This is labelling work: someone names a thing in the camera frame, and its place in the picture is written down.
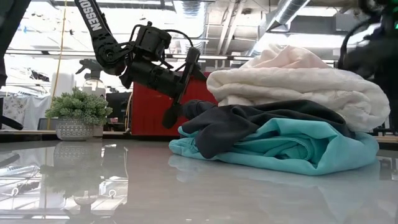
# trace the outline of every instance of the cloth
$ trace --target cloth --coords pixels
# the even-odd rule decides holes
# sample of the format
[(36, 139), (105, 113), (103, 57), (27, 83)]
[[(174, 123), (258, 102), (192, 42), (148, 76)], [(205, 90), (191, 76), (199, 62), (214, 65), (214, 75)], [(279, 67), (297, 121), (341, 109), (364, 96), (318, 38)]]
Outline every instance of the cloth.
[[(205, 159), (195, 144), (195, 135), (171, 141), (174, 154)], [(211, 160), (262, 169), (279, 170), (305, 175), (323, 175), (356, 169), (376, 159), (379, 144), (366, 133), (347, 138), (323, 121), (273, 118), (254, 134), (237, 142), (229, 152)]]
[[(22, 124), (25, 119), (25, 109), (27, 106), (27, 97), (8, 96), (3, 98), (2, 115), (13, 119), (14, 121)], [(2, 125), (1, 129), (9, 130), (14, 129), (7, 125)]]
[(51, 96), (29, 96), (25, 110), (24, 129), (37, 130), (39, 119), (45, 117), (45, 111), (51, 106)]
[(370, 131), (390, 113), (379, 86), (292, 46), (270, 45), (239, 69), (211, 73), (207, 89), (219, 106), (311, 100), (342, 115), (352, 131)]
[(54, 147), (40, 147), (28, 150), (23, 149), (23, 150), (13, 150), (13, 151), (1, 151), (0, 161), (6, 161), (12, 157), (19, 156), (17, 160), (12, 161), (11, 163), (7, 164), (7, 166), (40, 167), (41, 165), (45, 164), (47, 164), (48, 166), (53, 166), (54, 165), (53, 154), (54, 154)]
[(13, 128), (16, 130), (22, 130), (24, 127), (22, 124), (18, 123), (17, 121), (14, 121), (11, 118), (7, 118), (6, 116), (3, 116), (3, 102), (4, 98), (0, 98), (0, 130), (2, 130), (3, 125), (8, 126), (9, 128)]
[(188, 134), (198, 131), (195, 136), (196, 146), (207, 159), (229, 151), (236, 142), (255, 133), (272, 118), (324, 121), (342, 135), (350, 138), (354, 136), (340, 115), (309, 100), (220, 107), (213, 103), (192, 100), (183, 106), (182, 111), (189, 119), (182, 124), (182, 130)]

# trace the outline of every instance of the white blanket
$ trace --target white blanket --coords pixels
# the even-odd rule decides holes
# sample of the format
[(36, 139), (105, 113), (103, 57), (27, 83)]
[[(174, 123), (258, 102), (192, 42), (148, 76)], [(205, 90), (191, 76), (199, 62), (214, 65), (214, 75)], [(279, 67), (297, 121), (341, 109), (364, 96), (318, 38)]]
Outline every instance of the white blanket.
[(311, 100), (339, 113), (352, 131), (372, 130), (390, 113), (379, 86), (292, 46), (270, 45), (239, 69), (213, 72), (207, 89), (219, 106)]

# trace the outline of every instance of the ceiling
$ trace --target ceiling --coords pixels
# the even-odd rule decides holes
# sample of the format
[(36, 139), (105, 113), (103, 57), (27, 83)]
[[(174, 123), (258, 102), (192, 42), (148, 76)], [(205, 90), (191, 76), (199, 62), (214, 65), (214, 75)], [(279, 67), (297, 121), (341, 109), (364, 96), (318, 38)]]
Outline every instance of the ceiling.
[[(206, 55), (217, 54), (224, 25), (226, 25), (227, 33), (224, 41), (221, 41), (224, 44), (221, 47), (225, 47), (228, 34), (233, 30), (233, 24), (236, 25), (236, 29), (231, 35), (231, 42), (226, 48), (226, 54), (244, 55), (261, 37), (259, 25), (265, 21), (266, 14), (277, 9), (279, 2), (278, 0), (204, 1), (196, 1), (199, 2), (199, 7), (203, 7), (203, 14), (199, 11), (193, 18), (181, 13), (183, 10), (181, 4), (183, 3), (180, 1), (164, 0), (165, 5), (161, 7), (160, 0), (97, 0), (118, 42), (127, 41), (136, 24), (147, 24), (148, 21), (151, 21), (153, 26), (160, 29), (177, 29), (190, 37), (196, 37), (194, 38), (195, 43), (204, 43), (202, 54)], [(344, 34), (347, 29), (358, 22), (358, 18), (353, 15), (352, 10), (349, 10), (354, 7), (355, 2), (356, 0), (311, 1), (299, 11), (298, 16), (292, 21), (289, 33), (266, 34), (265, 40), (279, 44), (299, 45), (310, 49), (322, 59), (336, 59)], [(242, 13), (236, 13), (239, 8), (238, 3), (242, 5)], [(231, 22), (228, 23), (225, 15), (228, 15), (228, 8), (231, 5), (234, 13), (231, 16)], [(67, 7), (64, 7), (63, 0), (32, 0), (9, 48), (39, 51), (60, 50), (64, 9), (66, 9), (66, 23), (63, 33), (63, 49), (92, 52), (88, 29), (71, 0), (68, 0)], [(183, 54), (186, 44), (187, 41), (175, 35), (169, 52)], [(64, 68), (73, 71), (79, 69), (78, 58), (68, 61)], [(27, 68), (33, 68), (51, 77), (52, 71), (56, 70), (57, 61), (48, 58), (12, 56), (6, 59), (6, 65), (7, 72), (16, 68), (22, 70), (22, 72), (13, 71), (17, 76), (24, 75)], [(104, 75), (101, 79), (106, 79), (107, 85), (120, 86), (117, 77)], [(77, 80), (80, 83), (84, 81), (82, 77), (77, 77)]]
[[(99, 0), (98, 2), (121, 1)], [(158, 3), (157, 0), (140, 2)], [(236, 30), (234, 38), (228, 47), (227, 52), (229, 54), (231, 52), (244, 52), (255, 44), (259, 36), (258, 25), (266, 13), (276, 9), (278, 0), (243, 0), (241, 2), (244, 5), (244, 14), (234, 15), (232, 18), (232, 21), (236, 20)], [(332, 16), (352, 2), (347, 0), (316, 0), (310, 2), (308, 7), (302, 9), (299, 15)], [(102, 7), (101, 10), (106, 15), (115, 39), (119, 42), (128, 40), (132, 28), (136, 24), (146, 24), (147, 21), (151, 21), (158, 28), (178, 29), (187, 34), (197, 34), (204, 31), (201, 38), (206, 43), (205, 53), (214, 54), (223, 29), (223, 16), (230, 3), (230, 0), (205, 3), (207, 18), (204, 22), (204, 30), (195, 24), (194, 20), (184, 19), (184, 17), (172, 10), (131, 9), (126, 7), (126, 5), (121, 5), (124, 8), (116, 8), (116, 6), (111, 4), (108, 7)], [(64, 10), (61, 5), (63, 5), (63, 1), (33, 0), (21, 22), (19, 30), (14, 36), (10, 48), (58, 50), (60, 48)], [(92, 51), (91, 38), (78, 9), (72, 6), (72, 1), (69, 1), (68, 5), (70, 6), (66, 7), (67, 22), (64, 34), (64, 50)], [(166, 5), (172, 6), (172, 2), (166, 2)], [(182, 52), (181, 42), (180, 38), (176, 38), (170, 46), (171, 51)]]

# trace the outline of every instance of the ceiling duct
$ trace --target ceiling duct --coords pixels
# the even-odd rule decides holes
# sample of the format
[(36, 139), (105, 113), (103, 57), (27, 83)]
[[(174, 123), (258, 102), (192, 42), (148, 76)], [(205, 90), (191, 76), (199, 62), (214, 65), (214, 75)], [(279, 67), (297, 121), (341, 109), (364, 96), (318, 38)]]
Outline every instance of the ceiling duct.
[[(204, 38), (206, 26), (206, 2), (203, 1), (174, 1), (174, 7), (177, 14), (183, 17), (182, 30), (193, 40), (193, 45), (203, 53), (205, 42), (200, 40)], [(187, 41), (185, 48), (182, 47), (182, 53), (186, 53), (190, 48)]]
[[(287, 26), (297, 16), (299, 10), (305, 7), (310, 1), (311, 0), (280, 0), (278, 8), (266, 16), (266, 21), (261, 27), (265, 28), (265, 32), (269, 32), (278, 27)], [(265, 38), (264, 34), (261, 34), (257, 43), (261, 43), (262, 38)], [(255, 50), (255, 48), (258, 47), (256, 45), (248, 51), (248, 55), (256, 56), (260, 54), (260, 52)]]

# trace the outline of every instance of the red container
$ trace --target red container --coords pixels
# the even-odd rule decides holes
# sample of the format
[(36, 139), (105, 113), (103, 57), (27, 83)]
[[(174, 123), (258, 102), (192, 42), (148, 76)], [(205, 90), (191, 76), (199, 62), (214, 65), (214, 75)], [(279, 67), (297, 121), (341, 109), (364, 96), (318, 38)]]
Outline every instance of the red container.
[[(191, 78), (182, 103), (189, 100), (216, 102), (207, 90), (206, 82)], [(178, 136), (177, 128), (185, 122), (180, 118), (172, 129), (162, 126), (163, 113), (172, 103), (172, 99), (142, 85), (134, 84), (132, 94), (131, 134), (134, 136)]]

